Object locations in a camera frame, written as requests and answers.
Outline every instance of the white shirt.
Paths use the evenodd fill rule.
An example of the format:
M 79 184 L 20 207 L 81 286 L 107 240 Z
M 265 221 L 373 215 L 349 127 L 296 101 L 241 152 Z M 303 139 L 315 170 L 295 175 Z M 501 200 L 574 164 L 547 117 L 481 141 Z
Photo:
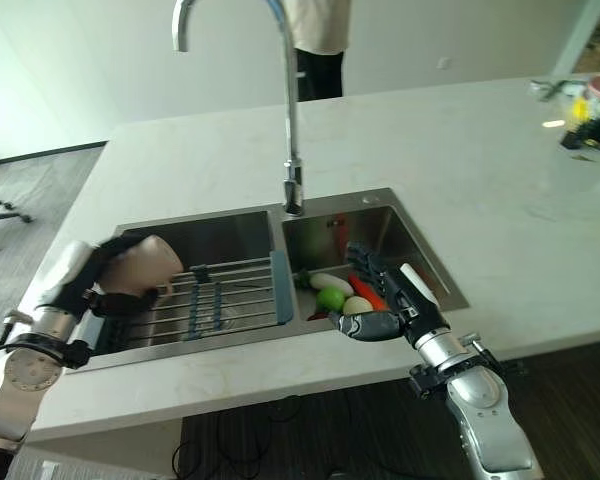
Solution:
M 351 0 L 285 0 L 295 47 L 337 55 L 349 46 Z

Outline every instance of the pink mug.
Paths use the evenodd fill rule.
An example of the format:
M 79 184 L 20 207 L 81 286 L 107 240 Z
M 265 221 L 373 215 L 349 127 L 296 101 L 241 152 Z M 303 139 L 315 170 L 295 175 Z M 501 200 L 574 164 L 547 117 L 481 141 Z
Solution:
M 111 261 L 98 284 L 105 293 L 126 293 L 141 297 L 158 285 L 167 285 L 171 277 L 184 270 L 176 252 L 167 242 L 151 235 Z

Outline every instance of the kitchen island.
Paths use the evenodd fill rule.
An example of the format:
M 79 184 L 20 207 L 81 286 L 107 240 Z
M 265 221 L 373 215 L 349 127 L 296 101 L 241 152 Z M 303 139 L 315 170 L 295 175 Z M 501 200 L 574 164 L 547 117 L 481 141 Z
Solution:
M 501 359 L 600 340 L 600 152 L 562 149 L 563 129 L 543 127 L 564 118 L 559 102 L 528 90 L 513 79 L 299 108 L 305 196 L 392 188 L 468 300 L 446 314 L 454 333 L 479 331 Z M 121 224 L 281 201 L 285 158 L 282 106 L 120 126 L 22 309 L 74 239 L 95 244 Z M 167 451 L 184 416 L 400 378 L 419 362 L 403 340 L 327 331 L 65 375 L 30 440 L 86 458 L 89 442 L 126 432 L 136 439 L 128 461 L 105 451 L 91 459 L 166 475 L 162 453 L 133 459 L 150 456 L 143 434 Z

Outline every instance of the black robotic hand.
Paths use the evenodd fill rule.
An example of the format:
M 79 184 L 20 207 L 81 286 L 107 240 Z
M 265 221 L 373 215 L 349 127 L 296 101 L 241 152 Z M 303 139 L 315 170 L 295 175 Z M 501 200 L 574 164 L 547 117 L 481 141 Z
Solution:
M 78 320 L 87 309 L 99 317 L 132 316 L 148 310 L 158 298 L 156 289 L 148 290 L 143 297 L 122 293 L 101 295 L 92 290 L 115 257 L 144 239 L 144 236 L 123 234 L 103 242 L 91 252 L 80 268 L 76 268 L 74 275 L 46 291 L 38 306 L 67 311 Z
M 448 327 L 433 293 L 410 266 L 389 266 L 374 251 L 357 242 L 347 244 L 346 258 L 361 279 L 385 299 L 390 311 L 332 313 L 330 319 L 342 333 L 365 342 L 405 336 L 414 346 L 427 332 Z

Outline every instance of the white radish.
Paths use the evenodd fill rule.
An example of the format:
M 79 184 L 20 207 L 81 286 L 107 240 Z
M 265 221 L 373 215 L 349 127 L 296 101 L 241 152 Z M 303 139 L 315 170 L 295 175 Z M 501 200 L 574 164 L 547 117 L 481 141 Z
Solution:
M 344 302 L 342 313 L 345 315 L 354 315 L 356 313 L 364 313 L 373 311 L 371 302 L 362 297 L 351 297 Z
M 309 284 L 316 290 L 334 287 L 344 293 L 345 297 L 353 295 L 353 288 L 349 285 L 349 282 L 328 273 L 314 273 L 309 279 Z

